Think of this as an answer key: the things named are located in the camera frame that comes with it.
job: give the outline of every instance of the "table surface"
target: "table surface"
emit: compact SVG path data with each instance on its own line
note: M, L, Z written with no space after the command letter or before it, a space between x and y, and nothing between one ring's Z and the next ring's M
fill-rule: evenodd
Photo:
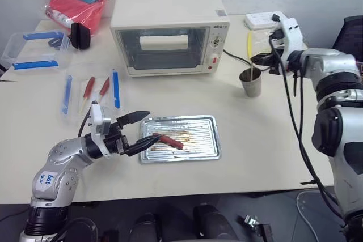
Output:
M248 29L243 16L231 16L225 49L247 58ZM37 31L57 29L41 21ZM103 19L91 48L73 53L72 64L107 63L121 70L119 116L147 110L151 117L210 114L216 118L221 158L212 161L141 164L138 156L101 158L83 171L75 202L174 196L186 194L257 192L304 188L311 177L299 153L289 116L282 77L262 76L262 94L248 98L238 75L247 66L226 54L214 74L132 78L119 56L109 20ZM66 70L16 73L9 69L0 82L0 203L28 203L36 172L59 141L77 136L78 128L60 112ZM293 79L289 78L290 89ZM316 172L326 185L333 176L325 155L311 144L316 100L305 81L303 141ZM298 118L298 98L293 99ZM125 127L133 143L139 124Z

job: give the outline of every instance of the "metal cup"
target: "metal cup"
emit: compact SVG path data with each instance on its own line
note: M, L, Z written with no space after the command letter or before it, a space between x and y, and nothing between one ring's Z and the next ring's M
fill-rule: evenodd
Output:
M239 75L247 96L257 97L261 94L261 70L254 67L251 80L251 69L246 69Z

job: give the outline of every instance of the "gray floor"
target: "gray floor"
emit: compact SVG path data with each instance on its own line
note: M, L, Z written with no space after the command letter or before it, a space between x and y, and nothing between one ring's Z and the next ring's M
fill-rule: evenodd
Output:
M119 241L127 241L133 222L146 212L157 213L163 220L165 241L193 239L192 209L201 204L214 205L222 212L241 241L262 241L237 222L238 216L254 215L260 223L269 223L275 242L315 241L311 231L297 213L296 196L300 191L262 194L211 194L182 197L126 199L99 202L95 207L72 206L70 217L86 216L98 226L99 233L117 229ZM303 214L316 231L320 242L344 242L339 221L317 193L304 193L298 201ZM0 205L0 218L26 209L27 205ZM1 241L18 241L27 214L0 222ZM67 241L88 241L85 230L72 230Z

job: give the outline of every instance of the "electrical cable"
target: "electrical cable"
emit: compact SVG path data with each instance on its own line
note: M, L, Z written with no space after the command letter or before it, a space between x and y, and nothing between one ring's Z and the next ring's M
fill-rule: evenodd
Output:
M90 232L91 232L91 235L90 235L91 240L89 240L90 242L97 242L98 241L98 230L97 230L96 224L89 218L76 218L76 219L73 219L72 221L70 221L69 223L67 223L59 231L59 233L57 233L57 235L55 237L53 237L53 239L50 242L57 242L67 230L71 229L77 223L78 224L84 224L90 229Z
M240 60L240 61L242 61L243 63L245 63L246 65L248 65L248 66L251 66L251 63L248 61L248 60L246 60L246 59L244 59L244 58L242 58L242 57L238 57L238 56L236 56L236 55L233 55L232 53L229 53L228 51L226 51L225 49L223 50L223 52L224 53L226 53L228 56L230 56L230 57L232 57L232 58L235 58L235 59L238 59L238 60ZM265 68L265 69L261 69L261 71L263 72L263 71L267 71L267 70L269 70L270 68L268 67L268 68Z
M299 197L305 193L320 193L320 191L317 191L317 190L306 190L306 191L301 191L300 193L297 194L296 196L296 199L295 199L295 202L296 202L296 208L297 208L297 211L299 213L299 215L301 216L302 220L304 220L304 222L306 223L306 225L309 227L310 231L313 233L314 237L315 237L315 240L316 242L319 242L319 238L318 238L318 235L316 234L314 228L312 227L312 225L310 224L310 222L306 219L306 217L303 215L300 207L299 207L299 203L298 203L298 200L299 200Z
M302 128L303 128L303 113L304 113L304 98L303 98L303 79L304 79L304 76L305 76L305 71L306 71L306 62L304 63L304 66L300 69L300 128L299 128L299 137L301 139L301 143L302 143ZM312 171L315 173L314 171L314 167L313 165L311 164L311 161L310 161L310 158L309 156L306 154L306 152L303 152L302 155L305 155L305 160L309 162L309 164L311 165L311 169ZM322 189L323 191L325 192L325 194L330 198L330 200L332 202L334 202L336 205L338 205L338 202L336 200L336 198L334 198L330 192L326 189L325 186L323 186L322 184Z
M23 211L18 212L18 213L14 213L14 214L11 214L11 215L4 216L2 219L0 219L0 222L3 222L5 219L11 218L12 216L21 215L21 214L25 213L28 210L29 210L29 207L26 208Z
M86 122L87 122L87 119L89 119L90 118L90 114L91 114L91 108L88 110L88 112L86 113L86 115L85 115L85 117L84 117L84 119L83 119L83 121L82 121L82 123L81 123L81 127L79 127L79 131L78 131L78 136L77 137L81 137L81 135L82 135L82 131L83 131L83 128L84 128L84 126L85 126L85 124L86 124Z
M307 154L307 152L306 152L306 150L305 150L305 148L303 146L302 138L300 136L300 134L302 133L302 122L303 122L303 119L301 119L301 122L300 122L300 129L301 129L301 133L300 133L298 131L298 129L297 129L296 122L295 122L295 118L294 118L294 114L293 114L293 110L292 110L291 98L290 98L290 93L289 93L288 82L287 82L287 79L286 79L286 72L285 72L284 64L282 62L282 59L281 59L280 55L278 54L278 52L276 51L275 47L272 44L272 39L273 39L273 37L272 37L272 35L270 35L270 37L268 39L268 42L270 44L270 47L272 49L273 54L278 59L278 61L280 63L280 66L281 66L282 77L284 79L284 86L285 86L286 98L288 100L290 118L291 118L291 121L293 123L293 127L294 127L294 131L295 131L296 137L298 138L298 141L299 141L299 149L300 149L301 156L303 158L304 163L306 164L307 169L309 170L310 174L312 175L314 182L318 186L318 189L319 189L319 191L320 191L320 193L322 195L322 198L323 198L324 202L326 203L326 205L330 208L330 210L336 216L338 216L339 218L341 218L341 215L329 203L329 200L327 199L327 196L332 201L334 201L334 203L337 203L337 201L333 198L333 196L330 196L330 193L327 191L327 189L325 188L325 186L320 182L320 179L319 179L318 175L316 174L316 172L314 170L314 167L311 164L311 161L309 159L309 156L308 156L308 154Z

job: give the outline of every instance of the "red plastic bag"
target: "red plastic bag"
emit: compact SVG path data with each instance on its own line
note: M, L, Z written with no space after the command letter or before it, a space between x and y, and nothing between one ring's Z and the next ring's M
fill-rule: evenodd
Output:
M87 3L82 0L50 0L46 15L70 29L72 23L81 23L94 34L98 28L105 0Z

